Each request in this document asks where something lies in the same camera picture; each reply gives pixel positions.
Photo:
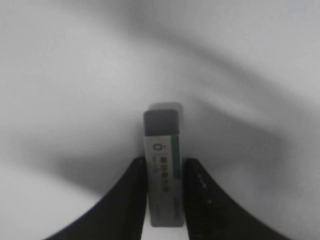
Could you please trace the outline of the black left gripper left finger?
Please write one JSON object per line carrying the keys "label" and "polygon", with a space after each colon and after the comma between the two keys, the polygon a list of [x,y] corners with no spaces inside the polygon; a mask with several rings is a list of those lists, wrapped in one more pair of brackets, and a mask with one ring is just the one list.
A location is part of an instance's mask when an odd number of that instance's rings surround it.
{"label": "black left gripper left finger", "polygon": [[135,158],[114,187],[50,240],[139,240],[147,204],[147,166]]}

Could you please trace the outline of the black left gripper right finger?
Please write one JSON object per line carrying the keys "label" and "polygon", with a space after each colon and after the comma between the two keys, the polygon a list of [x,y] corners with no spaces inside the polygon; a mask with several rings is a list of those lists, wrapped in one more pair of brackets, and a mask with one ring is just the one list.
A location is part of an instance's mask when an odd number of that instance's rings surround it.
{"label": "black left gripper right finger", "polygon": [[284,240],[237,204],[198,159],[183,163],[183,204],[191,240]]}

